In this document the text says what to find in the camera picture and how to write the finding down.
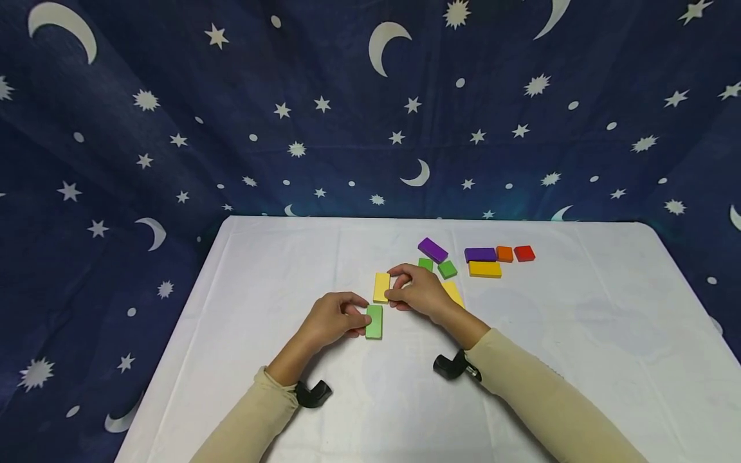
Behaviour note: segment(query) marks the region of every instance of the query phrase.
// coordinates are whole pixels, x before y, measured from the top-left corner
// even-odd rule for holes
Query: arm
[[[190,463],[257,463],[298,407],[294,390],[309,360],[324,346],[365,334],[371,318],[354,304],[368,301],[355,293],[327,293],[311,308],[298,332],[226,418],[208,436]]]
[[[386,295],[395,301],[391,304],[417,310],[445,328],[466,349],[484,387],[502,397],[559,462],[647,463],[589,399],[537,357],[453,302],[433,273],[408,264],[389,273],[399,276]]]

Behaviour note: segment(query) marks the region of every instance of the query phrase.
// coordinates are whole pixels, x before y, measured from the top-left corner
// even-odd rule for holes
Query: colorful block
[[[373,302],[386,304],[386,290],[391,285],[391,275],[388,273],[376,273],[376,285],[373,287]]]
[[[518,262],[529,262],[535,260],[535,253],[530,246],[518,246],[514,248],[514,255]]]
[[[453,265],[453,262],[451,261],[445,261],[441,264],[438,264],[437,271],[440,272],[440,275],[442,275],[442,277],[446,280],[452,276],[458,275],[458,269],[456,269],[456,266]]]
[[[497,246],[496,257],[499,262],[512,262],[514,257],[512,256],[512,248],[509,246]]]
[[[468,262],[468,274],[482,278],[502,278],[502,266],[499,262]]]
[[[443,282],[442,287],[445,289],[445,292],[448,293],[448,296],[450,296],[451,299],[455,301],[456,304],[465,309],[465,306],[463,305],[463,299],[461,299],[461,293],[458,292],[456,282],[454,282],[453,280],[450,280],[449,282]]]
[[[383,306],[369,305],[365,314],[370,316],[370,324],[365,327],[365,338],[381,339],[383,337]]]
[[[448,252],[429,238],[423,239],[417,245],[417,249],[421,250],[427,257],[434,260],[437,264],[448,258]]]
[[[496,262],[496,250],[493,247],[467,247],[465,261]]]
[[[424,257],[420,257],[417,267],[426,268],[427,270],[432,271],[432,259],[425,259]]]

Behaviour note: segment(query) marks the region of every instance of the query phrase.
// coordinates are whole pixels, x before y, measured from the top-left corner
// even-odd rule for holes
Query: hand
[[[296,337],[314,352],[319,352],[343,336],[364,336],[371,318],[361,314],[356,305],[367,307],[368,301],[349,291],[323,295],[314,303]]]
[[[388,271],[398,276],[393,288],[386,291],[391,307],[398,310],[411,310],[430,317],[440,324],[441,315],[452,307],[460,307],[448,296],[437,275],[412,264],[400,264]]]

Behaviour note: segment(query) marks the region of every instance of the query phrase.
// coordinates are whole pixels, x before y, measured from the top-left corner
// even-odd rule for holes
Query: green block
[[[437,266],[437,271],[440,272],[440,275],[444,279],[449,279],[452,276],[458,275],[458,270],[456,269],[456,266],[453,265],[453,262],[451,261],[445,261]]]
[[[432,259],[425,259],[424,257],[420,257],[417,267],[426,268],[427,270],[432,271]]]
[[[366,339],[381,339],[383,337],[383,306],[369,305],[365,313],[370,316],[371,322],[365,327]]]

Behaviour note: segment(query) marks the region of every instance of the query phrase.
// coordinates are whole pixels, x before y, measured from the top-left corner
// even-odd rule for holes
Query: person's left hand
[[[368,301],[349,291],[323,295],[314,303],[296,337],[319,352],[343,336],[364,336],[371,318],[361,314],[356,305],[367,307]]]

